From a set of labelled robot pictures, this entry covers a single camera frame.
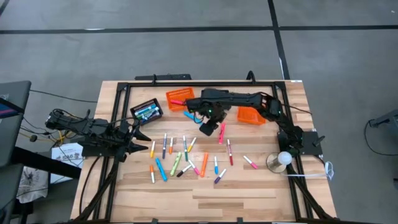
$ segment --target orange marker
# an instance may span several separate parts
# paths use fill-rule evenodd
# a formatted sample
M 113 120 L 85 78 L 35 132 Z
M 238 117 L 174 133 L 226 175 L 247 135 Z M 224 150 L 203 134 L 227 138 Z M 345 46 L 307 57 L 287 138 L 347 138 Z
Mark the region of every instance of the orange marker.
M 203 160 L 203 164 L 201 165 L 201 171 L 200 171 L 200 176 L 204 177 L 205 176 L 205 171 L 206 171 L 206 165 L 207 165 L 207 159 L 209 158 L 209 153 L 205 152 L 205 158 Z
M 169 154 L 173 153 L 173 137 L 172 140 L 170 141 L 170 147 L 169 147 Z
M 155 175 L 154 175 L 154 166 L 150 165 L 149 166 L 150 169 L 150 177 L 152 178 L 152 183 L 155 183 Z

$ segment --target white ball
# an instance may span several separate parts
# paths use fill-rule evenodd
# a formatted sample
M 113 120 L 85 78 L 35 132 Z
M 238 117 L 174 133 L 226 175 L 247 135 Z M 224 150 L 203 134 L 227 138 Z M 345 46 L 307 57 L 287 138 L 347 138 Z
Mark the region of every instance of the white ball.
M 292 162 L 292 155 L 288 152 L 281 152 L 278 155 L 278 161 L 280 164 L 287 166 Z

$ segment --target green marker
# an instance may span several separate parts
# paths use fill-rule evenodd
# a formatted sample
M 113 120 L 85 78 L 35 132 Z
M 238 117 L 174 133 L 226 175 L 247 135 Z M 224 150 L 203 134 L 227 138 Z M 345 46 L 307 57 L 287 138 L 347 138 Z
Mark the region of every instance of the green marker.
M 170 172 L 170 175 L 171 175 L 171 176 L 174 176 L 175 170 L 177 169 L 178 163 L 180 162 L 181 155 L 182 155 L 182 153 L 181 153 L 181 152 L 178 152 L 177 158 L 175 158 L 175 162 L 174 162 L 173 169 L 172 169 L 172 171 Z

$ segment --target table leg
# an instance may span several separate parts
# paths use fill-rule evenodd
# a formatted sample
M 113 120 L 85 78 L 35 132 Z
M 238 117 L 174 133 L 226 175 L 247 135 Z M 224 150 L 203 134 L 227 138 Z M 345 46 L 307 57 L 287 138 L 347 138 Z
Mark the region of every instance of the table leg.
M 12 163 L 21 163 L 24 166 L 44 170 L 73 179 L 79 179 L 81 169 L 64 162 L 57 161 L 19 147 L 14 148 L 11 158 Z

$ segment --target orange basket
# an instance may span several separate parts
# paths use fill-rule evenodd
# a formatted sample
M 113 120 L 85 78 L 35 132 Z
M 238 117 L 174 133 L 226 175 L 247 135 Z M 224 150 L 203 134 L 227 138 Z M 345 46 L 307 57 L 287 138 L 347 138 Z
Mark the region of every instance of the orange basket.
M 266 123 L 266 119 L 256 109 L 245 106 L 238 107 L 238 121 L 256 125 Z
M 171 111 L 180 111 L 184 110 L 184 105 L 176 105 L 171 103 L 171 100 L 178 100 L 184 102 L 186 99 L 192 99 L 194 98 L 195 95 L 193 94 L 193 89 L 192 88 L 185 88 L 182 90 L 173 90 L 173 91 L 168 91 L 166 93 L 166 98 L 167 98 L 167 104 L 169 105 L 169 109 Z

